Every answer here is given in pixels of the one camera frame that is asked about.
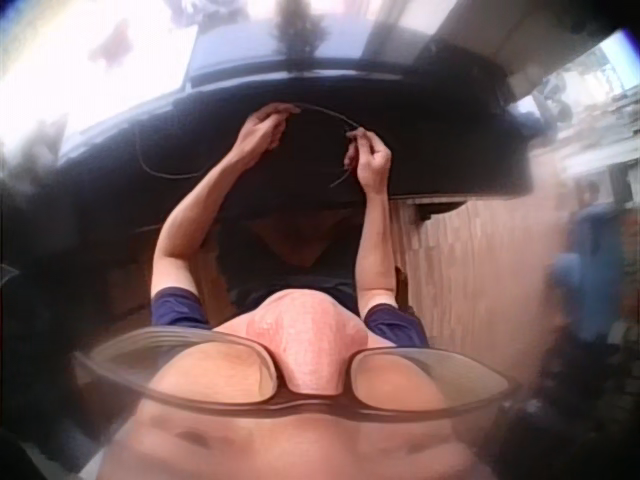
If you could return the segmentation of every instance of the blue shirt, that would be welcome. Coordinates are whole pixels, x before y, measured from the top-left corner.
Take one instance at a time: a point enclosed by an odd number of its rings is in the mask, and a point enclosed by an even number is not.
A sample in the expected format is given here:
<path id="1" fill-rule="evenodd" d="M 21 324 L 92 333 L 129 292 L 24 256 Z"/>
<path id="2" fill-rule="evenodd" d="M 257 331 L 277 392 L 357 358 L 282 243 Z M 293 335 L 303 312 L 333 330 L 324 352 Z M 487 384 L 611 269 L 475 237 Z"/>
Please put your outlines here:
<path id="1" fill-rule="evenodd" d="M 151 322 L 155 326 L 176 326 L 211 330 L 200 299 L 184 288 L 167 287 L 151 300 Z M 422 323 L 413 315 L 381 303 L 367 312 L 365 326 L 398 347 L 428 348 Z"/>

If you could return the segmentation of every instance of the glasses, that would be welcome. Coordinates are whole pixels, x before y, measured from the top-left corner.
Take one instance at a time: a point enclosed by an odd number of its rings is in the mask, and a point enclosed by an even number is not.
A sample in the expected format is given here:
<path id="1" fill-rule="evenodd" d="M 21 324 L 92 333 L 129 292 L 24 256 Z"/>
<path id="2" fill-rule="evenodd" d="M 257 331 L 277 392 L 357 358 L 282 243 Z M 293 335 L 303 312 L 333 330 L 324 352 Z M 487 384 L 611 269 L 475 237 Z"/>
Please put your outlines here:
<path id="1" fill-rule="evenodd" d="M 231 334 L 149 327 L 76 353 L 79 366 L 145 398 L 231 417 L 323 412 L 351 420 L 450 418 L 510 397 L 517 383 L 458 353 L 373 348 L 352 354 L 336 395 L 289 388 L 265 346 Z"/>

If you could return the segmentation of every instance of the dark shirt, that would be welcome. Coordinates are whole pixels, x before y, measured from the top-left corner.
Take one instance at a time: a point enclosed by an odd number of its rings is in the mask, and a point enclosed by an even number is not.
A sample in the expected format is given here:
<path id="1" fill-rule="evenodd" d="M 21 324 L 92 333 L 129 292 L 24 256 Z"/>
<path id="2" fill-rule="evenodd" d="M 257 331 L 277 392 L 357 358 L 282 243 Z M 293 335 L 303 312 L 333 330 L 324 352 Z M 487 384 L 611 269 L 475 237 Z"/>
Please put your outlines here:
<path id="1" fill-rule="evenodd" d="M 180 287 L 163 288 L 154 295 L 151 300 L 151 322 L 156 326 L 211 330 L 200 299 Z M 429 347 L 420 320 L 392 305 L 375 305 L 367 312 L 364 324 L 371 332 L 399 347 Z"/>

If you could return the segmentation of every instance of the nose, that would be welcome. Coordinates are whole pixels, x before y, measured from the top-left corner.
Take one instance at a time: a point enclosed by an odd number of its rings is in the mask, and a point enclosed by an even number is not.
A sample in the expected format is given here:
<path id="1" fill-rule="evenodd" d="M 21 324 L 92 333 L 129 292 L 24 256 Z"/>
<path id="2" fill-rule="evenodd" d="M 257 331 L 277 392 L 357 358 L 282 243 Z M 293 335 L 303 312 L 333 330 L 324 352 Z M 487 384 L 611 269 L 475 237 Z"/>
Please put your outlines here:
<path id="1" fill-rule="evenodd" d="M 335 395 L 342 391 L 347 360 L 366 348 L 366 327 L 327 295 L 296 291 L 247 324 L 247 336 L 268 347 L 294 391 Z"/>

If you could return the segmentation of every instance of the blue clothing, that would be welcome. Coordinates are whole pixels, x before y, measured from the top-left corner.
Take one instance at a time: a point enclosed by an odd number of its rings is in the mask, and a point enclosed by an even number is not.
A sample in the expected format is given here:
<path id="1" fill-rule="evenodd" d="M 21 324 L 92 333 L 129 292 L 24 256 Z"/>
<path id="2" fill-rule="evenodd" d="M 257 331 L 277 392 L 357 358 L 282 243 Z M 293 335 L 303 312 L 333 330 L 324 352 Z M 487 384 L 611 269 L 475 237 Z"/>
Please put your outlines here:
<path id="1" fill-rule="evenodd" d="M 200 299 L 189 290 L 167 287 L 151 300 L 151 322 L 155 326 L 176 326 L 211 330 Z M 428 348 L 429 342 L 420 320 L 388 304 L 371 308 L 365 326 L 399 347 Z"/>

